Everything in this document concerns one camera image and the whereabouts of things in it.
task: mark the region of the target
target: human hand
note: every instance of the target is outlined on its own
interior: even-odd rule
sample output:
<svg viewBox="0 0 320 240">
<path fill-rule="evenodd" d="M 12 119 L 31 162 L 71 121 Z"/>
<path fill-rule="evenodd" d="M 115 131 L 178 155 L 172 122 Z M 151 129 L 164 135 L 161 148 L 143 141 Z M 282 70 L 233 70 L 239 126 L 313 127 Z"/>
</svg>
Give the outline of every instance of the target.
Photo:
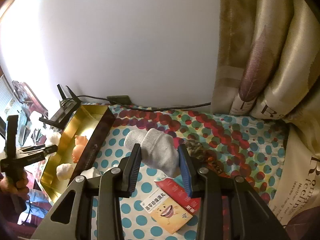
<svg viewBox="0 0 320 240">
<path fill-rule="evenodd" d="M 13 185 L 13 182 L 10 178 L 5 177 L 0 181 L 0 189 L 2 192 L 7 192 L 11 194 L 18 195 L 24 200 L 28 200 L 29 188 L 26 187 L 28 184 L 28 176 L 26 171 L 23 172 L 23 179 L 17 181 L 16 185 Z"/>
</svg>

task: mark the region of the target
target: bed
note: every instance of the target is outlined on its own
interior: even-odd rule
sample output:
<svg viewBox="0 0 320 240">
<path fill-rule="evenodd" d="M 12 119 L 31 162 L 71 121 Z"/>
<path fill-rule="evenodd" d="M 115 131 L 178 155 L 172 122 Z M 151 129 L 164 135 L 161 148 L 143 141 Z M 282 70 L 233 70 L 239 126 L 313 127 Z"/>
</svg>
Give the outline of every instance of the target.
<svg viewBox="0 0 320 240">
<path fill-rule="evenodd" d="M 281 122 L 196 111 L 143 112 L 119 105 L 109 108 L 116 120 L 93 164 L 101 174 L 118 164 L 122 157 L 130 155 L 131 152 L 124 147 L 124 139 L 131 130 L 155 128 L 171 135 L 176 148 L 188 139 L 201 142 L 211 160 L 221 168 L 221 176 L 242 175 L 266 203 L 274 198 L 281 179 L 288 133 Z M 36 171 L 38 181 L 44 165 L 45 161 Z M 124 239 L 195 239 L 197 215 L 171 235 L 140 206 L 140 202 L 156 189 L 154 180 L 159 174 L 158 170 L 142 163 L 132 197 L 120 199 Z M 97 205 L 95 198 L 92 239 L 97 238 Z"/>
</svg>

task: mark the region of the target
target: white wall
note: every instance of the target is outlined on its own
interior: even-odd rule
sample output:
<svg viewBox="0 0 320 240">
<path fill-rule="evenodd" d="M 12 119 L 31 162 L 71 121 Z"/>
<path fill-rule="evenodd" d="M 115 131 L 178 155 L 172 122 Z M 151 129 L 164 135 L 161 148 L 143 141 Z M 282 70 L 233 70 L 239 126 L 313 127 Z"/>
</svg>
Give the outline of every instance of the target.
<svg viewBox="0 0 320 240">
<path fill-rule="evenodd" d="M 49 111 L 58 83 L 144 106 L 210 102 L 219 11 L 220 0 L 16 0 L 0 23 L 0 65 Z"/>
</svg>

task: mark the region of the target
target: metal screw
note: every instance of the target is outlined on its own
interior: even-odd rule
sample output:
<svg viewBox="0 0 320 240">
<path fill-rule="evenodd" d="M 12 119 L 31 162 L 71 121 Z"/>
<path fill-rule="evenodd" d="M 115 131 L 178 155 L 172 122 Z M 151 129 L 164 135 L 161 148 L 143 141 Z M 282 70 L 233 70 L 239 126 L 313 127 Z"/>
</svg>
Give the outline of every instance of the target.
<svg viewBox="0 0 320 240">
<path fill-rule="evenodd" d="M 236 176 L 236 182 L 242 183 L 244 182 L 244 178 L 242 176 Z"/>
<path fill-rule="evenodd" d="M 202 167 L 202 168 L 199 169 L 199 172 L 202 173 L 202 174 L 206 174 L 206 173 L 209 172 L 209 170 L 207 168 L 205 168 L 205 167 Z"/>
<path fill-rule="evenodd" d="M 115 168 L 113 168 L 113 169 L 111 170 L 111 173 L 113 173 L 113 174 L 117 174 L 117 173 L 119 173 L 120 171 L 121 171 L 121 169 L 120 169 L 120 168 L 115 167 Z"/>
<path fill-rule="evenodd" d="M 84 181 L 84 176 L 76 176 L 76 182 Z"/>
</svg>

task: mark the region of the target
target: beige curtain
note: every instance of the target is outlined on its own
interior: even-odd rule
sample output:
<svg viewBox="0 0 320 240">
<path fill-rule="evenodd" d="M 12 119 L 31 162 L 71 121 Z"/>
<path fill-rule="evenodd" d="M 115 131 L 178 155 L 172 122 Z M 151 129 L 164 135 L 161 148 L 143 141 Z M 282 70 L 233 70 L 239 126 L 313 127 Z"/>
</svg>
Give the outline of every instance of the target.
<svg viewBox="0 0 320 240">
<path fill-rule="evenodd" d="M 320 23 L 304 0 L 221 0 L 220 24 L 212 112 L 289 124 L 269 203 L 286 225 L 320 206 Z"/>
</svg>

